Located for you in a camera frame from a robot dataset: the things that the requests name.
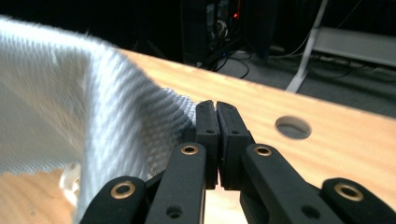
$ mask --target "white cloth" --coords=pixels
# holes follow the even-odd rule
[[[5,17],[0,17],[0,83],[4,94],[12,92],[34,108],[73,148],[52,160],[29,158],[48,154],[45,147],[33,151],[0,142],[1,161],[30,159],[0,172],[49,171],[81,160],[75,221],[109,180],[121,175],[147,180],[162,171],[182,130],[194,123],[191,100],[156,86],[106,42]]]

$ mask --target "gray towel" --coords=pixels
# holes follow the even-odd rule
[[[19,112],[8,110],[25,103],[69,143],[21,145],[29,139],[11,131],[18,127],[4,124],[0,135],[13,134],[15,141],[0,137],[7,142],[0,142],[0,172],[32,174],[81,162],[75,221],[110,179],[130,175],[147,180],[162,171],[182,130],[195,120],[191,100],[159,88],[114,46],[6,17],[0,17],[0,85],[0,117],[20,119]],[[22,126],[41,132],[34,124]]]

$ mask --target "black equipment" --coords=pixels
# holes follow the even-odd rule
[[[205,190],[218,184],[218,168],[221,185],[240,191],[248,223],[396,223],[395,212],[358,183],[306,183],[274,147],[254,142],[232,105],[198,104],[184,141],[149,181],[109,181],[81,223],[203,223]]]

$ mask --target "circular hole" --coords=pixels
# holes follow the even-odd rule
[[[166,209],[166,215],[169,216],[170,218],[178,218],[183,215],[183,209],[180,205],[170,205]]]
[[[334,186],[334,189],[339,195],[350,201],[360,202],[364,198],[360,190],[348,184],[343,184],[343,183],[336,184]]]
[[[311,219],[318,219],[318,218],[320,218],[320,212],[316,209],[316,208],[314,208],[314,207],[312,207],[312,206],[309,206],[309,205],[305,205],[305,206],[303,206],[302,208],[301,208],[301,211],[304,213],[304,215],[306,216],[306,217],[308,217],[308,218],[311,218]]]
[[[358,193],[352,189],[341,188],[341,191],[350,197],[357,197]]]
[[[193,155],[198,152],[198,148],[193,146],[187,146],[187,147],[183,147],[181,149],[181,152],[185,155]]]
[[[134,189],[135,186],[131,181],[124,181],[116,184],[110,194],[115,199],[125,199],[134,194]]]
[[[261,156],[270,156],[272,154],[271,149],[267,147],[255,147],[254,151]]]
[[[130,189],[129,186],[120,186],[119,188],[117,188],[117,193],[123,194],[125,192],[128,192],[129,189]]]
[[[312,133],[312,129],[307,122],[292,116],[277,119],[275,126],[278,131],[293,139],[305,139]]]

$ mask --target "wooden tabletop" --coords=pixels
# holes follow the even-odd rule
[[[124,53],[160,86],[194,102],[235,105],[256,142],[277,148],[307,182],[320,187],[327,178],[349,178],[396,209],[396,119]],[[309,137],[296,140],[282,134],[276,121],[285,116],[305,121]],[[0,223],[70,223],[73,207],[57,189],[60,174],[0,176]],[[208,191],[205,209],[205,223],[246,222],[237,192]]]

